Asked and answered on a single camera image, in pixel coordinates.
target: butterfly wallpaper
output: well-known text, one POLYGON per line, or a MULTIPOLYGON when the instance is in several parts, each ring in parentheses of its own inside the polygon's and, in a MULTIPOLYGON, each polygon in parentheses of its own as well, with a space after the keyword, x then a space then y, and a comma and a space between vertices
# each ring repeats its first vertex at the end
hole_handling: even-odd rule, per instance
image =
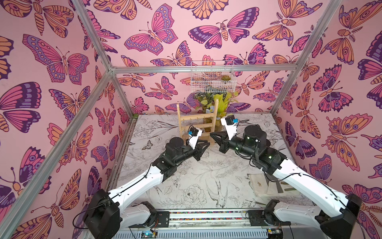
MULTIPOLYGON (((12 159, 4 160, 0 170, 1 223, 70 127, 105 67, 96 62, 94 49, 86 50, 92 42, 87 41, 70 1, 16 0, 0 1, 0 5, 0 20, 7 23, 0 34, 0 155, 12 159)), ((102 39, 118 38, 117 33, 98 27, 102 39)), ((121 145, 118 130, 124 132, 128 126, 129 117, 118 115, 113 131, 102 134, 95 108, 116 114, 114 107, 125 112, 109 83, 12 238, 73 239, 81 235, 72 220, 105 187, 106 172, 110 175, 121 145), (110 146, 113 139, 116 143, 110 146), (106 168, 92 158, 92 150, 104 145, 108 145, 103 154, 109 161, 106 168), (26 232, 26 225, 33 221, 37 227, 26 232)))
MULTIPOLYGON (((360 196, 358 220, 366 238, 379 239, 382 1, 342 4, 276 116, 287 122, 279 128, 296 163, 330 187, 360 196)), ((363 238, 359 226, 352 236, 363 238)))

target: pink butterfly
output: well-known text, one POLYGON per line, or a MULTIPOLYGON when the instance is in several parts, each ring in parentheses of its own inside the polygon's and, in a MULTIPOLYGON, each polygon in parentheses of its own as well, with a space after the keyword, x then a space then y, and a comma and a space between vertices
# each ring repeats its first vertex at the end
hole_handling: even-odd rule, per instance
POLYGON ((165 76, 162 77, 163 89, 158 83, 155 83, 155 84, 157 85, 158 88, 150 88, 153 90, 153 92, 148 92, 144 94, 145 96, 155 97, 157 99, 163 99, 164 97, 166 100, 171 100, 170 96, 172 96, 173 94, 174 95, 178 94, 178 92, 174 90, 175 86, 173 84, 170 84, 170 82, 168 81, 168 78, 165 76))
MULTIPOLYGON (((101 25, 99 24, 98 20, 96 19, 96 17, 94 16, 94 13, 90 10, 87 10, 87 14, 89 15, 89 18, 90 20, 92 21, 93 23, 93 26, 94 26, 94 29, 96 30, 97 32, 97 35, 101 41, 101 44, 102 46, 104 47, 105 51, 107 52, 114 52, 114 53, 118 53, 117 50, 115 50, 114 48, 112 48, 111 46, 107 45, 105 42, 107 42, 106 39, 104 38, 109 38, 109 39, 120 39, 121 37, 108 31, 108 30, 105 30, 105 29, 101 29, 101 25)), ((81 26, 82 26, 82 29, 84 30, 84 33, 85 33, 85 38, 84 38, 84 50, 87 50, 90 45, 92 46, 93 48, 93 43, 92 43, 92 40, 90 39, 84 25, 82 24, 82 21, 81 19, 79 18, 78 16, 78 20, 79 22, 81 23, 81 26)), ((95 58, 95 61, 97 61, 98 59, 98 53, 97 51, 94 49, 94 58, 95 58)))
MULTIPOLYGON (((186 101, 183 101, 183 103, 179 103, 179 110, 182 113, 190 113, 191 112, 191 107, 196 109, 197 107, 201 107, 202 104, 199 102, 198 99, 194 98, 195 93, 191 93, 186 101)), ((178 111, 176 108, 176 103, 169 104, 168 106, 165 107, 166 110, 168 111, 178 111)))
POLYGON ((127 114, 127 112, 126 112, 124 109, 122 109, 122 108, 118 108, 118 113, 119 113, 120 116, 121 116, 121 122, 122 122, 123 124, 126 123, 126 122, 129 122, 130 117, 129 117, 129 115, 127 114))
POLYGON ((172 7, 167 4, 160 6, 154 13, 151 20, 151 28, 146 33, 140 33, 129 37, 125 42, 127 49, 136 49, 138 51, 148 50, 151 53, 159 55, 163 51, 161 42, 167 44, 173 43, 178 37, 171 29, 174 19, 171 17, 172 7))
POLYGON ((292 85, 292 87, 289 89, 286 97, 284 98, 283 102, 281 103, 281 107, 286 110, 287 112, 290 113, 290 115, 293 114, 293 107, 292 107, 292 103, 290 101, 293 101, 293 97, 291 97, 293 95, 293 93, 296 91, 297 89, 297 83, 292 85))
POLYGON ((249 30, 241 28, 251 28, 253 23, 256 21, 257 16, 259 15, 259 8, 252 7, 248 8, 236 16, 234 16, 227 24, 224 24, 222 21, 220 27, 217 26, 198 26, 191 29, 188 32, 188 35, 197 41, 198 43, 203 44, 206 49, 211 49, 213 47, 221 48, 222 47, 222 37, 225 41, 228 41, 228 35, 230 35, 234 43, 238 43, 241 38, 249 36, 249 30))
POLYGON ((86 72, 86 67, 89 65, 87 56, 75 53, 66 58, 66 55, 61 53, 63 55, 61 58, 51 45, 40 38, 27 34, 24 34, 23 44, 33 52, 36 61, 47 65, 52 82, 64 82, 65 75, 69 74, 69 79, 73 84, 81 85, 81 73, 86 72))
POLYGON ((112 133, 115 110, 113 110, 113 112, 110 114, 110 109, 108 109, 106 113, 104 108, 104 113, 102 114, 102 112, 98 108, 95 108, 95 114, 98 117, 98 125, 102 128, 102 133, 106 134, 107 131, 109 131, 109 133, 112 133))
POLYGON ((283 78, 278 78, 273 84, 273 90, 268 88, 269 92, 254 95, 253 98, 254 99, 257 98, 265 102, 273 102, 276 100, 276 96, 278 96, 278 94, 280 93, 283 85, 284 85, 283 78))
POLYGON ((113 161, 115 159, 115 150, 118 145, 118 135, 114 136, 106 148, 103 146, 97 146, 91 151, 91 157, 96 162, 101 162, 102 169, 107 166, 108 160, 113 161))
POLYGON ((131 102, 130 104, 131 104, 131 110, 133 111, 134 114, 141 114, 143 113, 143 111, 149 110, 149 106, 144 103, 142 97, 138 97, 134 100, 135 105, 133 105, 131 102))

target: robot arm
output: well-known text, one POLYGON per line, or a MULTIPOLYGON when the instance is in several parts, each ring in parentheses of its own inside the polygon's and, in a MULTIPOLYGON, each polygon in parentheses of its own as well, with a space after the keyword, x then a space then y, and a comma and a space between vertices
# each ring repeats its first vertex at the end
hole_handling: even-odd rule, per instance
POLYGON ((120 228, 135 224, 151 226, 154 223, 157 211, 148 202, 129 206, 151 187, 173 175, 186 159, 194 157, 200 160, 210 143, 198 140, 200 129, 191 130, 197 133, 191 136, 190 144, 184 145, 183 139, 172 138, 166 144, 166 150, 141 175, 108 193, 101 189, 94 194, 84 222, 96 239, 112 238, 120 228))
MULTIPOLYGON (((233 119, 231 117, 225 121, 230 122, 233 119)), ((331 238, 350 238, 361 206, 358 196, 346 196, 322 184, 287 159, 284 154, 270 148, 267 135, 259 125, 247 126, 243 138, 236 135, 230 137, 228 130, 211 133, 210 136, 220 145, 220 152, 226 153, 228 149, 233 149, 241 157, 244 154, 257 168, 282 179, 316 204, 299 206, 271 200, 264 209, 268 223, 274 224, 277 218, 279 221, 292 221, 320 228, 331 238)))

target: pink wall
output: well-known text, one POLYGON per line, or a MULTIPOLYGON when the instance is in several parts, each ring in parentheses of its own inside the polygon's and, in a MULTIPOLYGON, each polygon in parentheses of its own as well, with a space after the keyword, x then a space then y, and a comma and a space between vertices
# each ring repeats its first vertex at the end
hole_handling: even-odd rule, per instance
MULTIPOLYGON (((382 156, 377 151, 382 150, 379 126, 382 116, 381 9, 382 1, 343 1, 343 10, 337 11, 340 17, 337 14, 333 17, 323 37, 321 54, 310 59, 309 67, 319 66, 319 71, 313 76, 308 74, 307 80, 297 79, 297 89, 289 100, 289 109, 293 108, 293 112, 286 111, 287 99, 277 114, 282 118, 279 127, 300 167, 329 186, 346 194, 355 192, 362 198, 358 218, 367 232, 366 237, 373 239, 382 236, 382 156), (365 4, 370 7, 368 14, 363 11, 365 4), (341 16, 347 19, 349 11, 357 15, 353 15, 348 24, 341 24, 339 19, 341 16), (344 30, 339 31, 342 29, 352 33, 344 36, 344 30), (330 46, 337 53, 332 55, 330 46), (298 144, 293 144, 294 136, 299 138, 304 152, 298 150, 298 144)), ((359 226, 355 226, 355 231, 353 238, 363 237, 359 226)))
MULTIPOLYGON (((33 6, 27 2, 22 4, 1 2, 1 5, 0 19, 4 24, 0 34, 0 155, 3 159, 0 169, 0 221, 31 180, 45 155, 57 141, 57 137, 66 129, 69 120, 72 119, 71 113, 78 110, 76 107, 66 106, 60 97, 65 94, 68 104, 70 101, 78 100, 81 106, 94 90, 97 77, 100 78, 105 72, 100 60, 95 61, 94 52, 84 50, 84 31, 77 13, 67 1, 34 2, 33 6), (22 11, 15 11, 17 7, 23 6, 22 11), (51 14, 54 20, 39 14, 39 11, 47 14, 46 16, 51 14), (61 19, 55 15, 57 11, 63 13, 61 19), (57 30, 54 32, 49 25, 55 24, 57 26, 54 29, 57 30), (66 60, 63 60, 61 52, 66 56, 66 60), (68 75, 65 74, 64 64, 68 66, 68 75)), ((102 178, 100 187, 105 186, 107 181, 105 173, 112 168, 115 161, 109 161, 108 165, 102 168, 101 163, 91 157, 91 151, 108 144, 115 135, 118 136, 116 148, 118 151, 120 146, 118 129, 121 127, 124 131, 127 128, 127 123, 121 122, 118 113, 118 108, 123 107, 121 100, 112 88, 109 88, 108 93, 110 92, 114 95, 114 109, 109 103, 108 96, 103 96, 96 107, 101 111, 105 108, 106 113, 108 109, 116 110, 112 133, 107 132, 105 135, 102 133, 93 109, 77 137, 80 138, 85 128, 91 126, 92 131, 90 130, 85 137, 89 137, 88 141, 81 145, 82 142, 76 139, 78 154, 74 153, 69 157, 69 161, 66 165, 62 165, 58 172, 60 164, 57 164, 31 207, 31 210, 41 206, 46 206, 48 209, 40 208, 33 213, 30 213, 30 210, 22 220, 22 223, 30 224, 30 220, 38 218, 37 228, 45 228, 46 237, 55 239, 72 237, 74 227, 71 221, 75 214, 81 212, 85 196, 89 196, 87 181, 93 166, 97 168, 99 177, 102 178), (54 203, 56 194, 59 198, 65 195, 64 188, 77 170, 81 171, 82 180, 78 180, 79 185, 73 183, 73 186, 78 186, 81 194, 78 194, 78 198, 75 195, 67 195, 68 197, 58 204, 64 218, 63 224, 59 222, 63 227, 58 227, 55 222, 51 222, 52 210, 49 207, 54 203)), ((32 232, 36 231, 24 231, 14 238, 27 236, 26 234, 32 232)), ((41 231, 36 232, 32 238, 39 238, 41 233, 41 231)))

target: aluminum frame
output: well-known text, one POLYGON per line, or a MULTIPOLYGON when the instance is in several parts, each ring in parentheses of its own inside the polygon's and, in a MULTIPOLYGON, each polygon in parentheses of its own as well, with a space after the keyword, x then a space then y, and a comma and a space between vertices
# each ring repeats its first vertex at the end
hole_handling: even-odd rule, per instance
POLYGON ((84 105, 78 111, 68 128, 64 130, 61 137, 53 148, 49 151, 45 160, 40 165, 39 170, 32 177, 31 181, 24 188, 23 193, 16 199, 11 209, 3 219, 0 225, 0 238, 7 239, 12 236, 16 228, 19 226, 20 221, 23 219, 25 213, 29 210, 30 206, 34 202, 40 189, 44 186, 49 175, 52 173, 54 167, 57 165, 61 156, 64 154, 68 144, 76 136, 77 131, 85 121, 90 110, 96 103, 102 90, 105 89, 107 83, 111 79, 111 73, 106 72, 98 84, 93 89, 92 93, 85 101, 84 105))
POLYGON ((311 52, 313 51, 314 47, 316 46, 317 42, 319 41, 320 37, 324 33, 326 27, 328 26, 329 22, 331 21, 333 15, 337 12, 338 8, 340 7, 342 0, 331 0, 328 5, 326 6, 324 13, 320 17, 320 19, 317 22, 316 27, 313 30, 313 33, 309 37, 308 42, 306 43, 302 53, 300 54, 296 64, 297 68, 293 72, 289 74, 288 79, 284 83, 283 88, 281 89, 280 93, 277 96, 277 99, 275 103, 273 104, 272 109, 270 110, 270 113, 272 115, 275 115, 279 107, 281 106, 282 101, 286 97, 286 95, 289 92, 289 89, 292 87, 293 83, 296 81, 300 71, 304 67, 305 62, 308 60, 308 57, 310 56, 311 52))

